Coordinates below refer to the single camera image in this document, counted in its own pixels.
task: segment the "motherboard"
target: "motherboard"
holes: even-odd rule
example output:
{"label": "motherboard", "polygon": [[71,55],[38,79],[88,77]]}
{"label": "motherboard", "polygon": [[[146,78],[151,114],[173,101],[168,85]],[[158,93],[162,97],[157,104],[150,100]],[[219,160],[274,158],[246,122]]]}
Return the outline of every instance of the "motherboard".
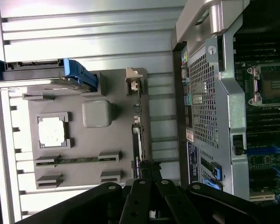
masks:
{"label": "motherboard", "polygon": [[234,40],[236,79],[246,100],[250,200],[280,204],[280,39]]}

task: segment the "ribbed metal wall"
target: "ribbed metal wall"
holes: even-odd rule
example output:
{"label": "ribbed metal wall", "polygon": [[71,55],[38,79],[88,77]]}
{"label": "ribbed metal wall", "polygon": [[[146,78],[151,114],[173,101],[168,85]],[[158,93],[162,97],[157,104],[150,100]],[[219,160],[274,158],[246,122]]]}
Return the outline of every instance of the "ribbed metal wall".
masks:
{"label": "ribbed metal wall", "polygon": [[[164,178],[179,179],[170,34],[186,0],[1,0],[7,62],[69,57],[88,70],[148,71],[153,156]],[[16,120],[20,113],[13,113]],[[15,136],[22,144],[25,136]],[[16,155],[22,215],[83,190],[36,190],[28,150]]]}

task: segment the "white label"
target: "white label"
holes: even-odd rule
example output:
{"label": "white label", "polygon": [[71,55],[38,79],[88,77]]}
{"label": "white label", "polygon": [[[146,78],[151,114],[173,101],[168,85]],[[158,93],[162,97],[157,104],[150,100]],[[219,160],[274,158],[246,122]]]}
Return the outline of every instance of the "white label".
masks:
{"label": "white label", "polygon": [[194,141],[193,131],[187,129],[186,130],[186,137],[187,137],[187,140],[193,142]]}

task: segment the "perforated metal cover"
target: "perforated metal cover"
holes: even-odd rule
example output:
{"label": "perforated metal cover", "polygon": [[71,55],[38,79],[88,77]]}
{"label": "perforated metal cover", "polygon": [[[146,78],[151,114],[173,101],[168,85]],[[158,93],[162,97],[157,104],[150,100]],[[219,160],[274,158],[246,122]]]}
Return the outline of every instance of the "perforated metal cover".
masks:
{"label": "perforated metal cover", "polygon": [[214,66],[202,55],[189,66],[194,138],[218,148]]}

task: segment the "metal grille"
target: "metal grille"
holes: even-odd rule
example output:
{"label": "metal grille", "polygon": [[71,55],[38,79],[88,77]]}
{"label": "metal grille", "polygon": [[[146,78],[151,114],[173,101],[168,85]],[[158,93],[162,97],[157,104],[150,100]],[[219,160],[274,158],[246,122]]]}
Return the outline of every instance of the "metal grille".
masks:
{"label": "metal grille", "polygon": [[214,66],[204,54],[189,67],[194,138],[218,148]]}

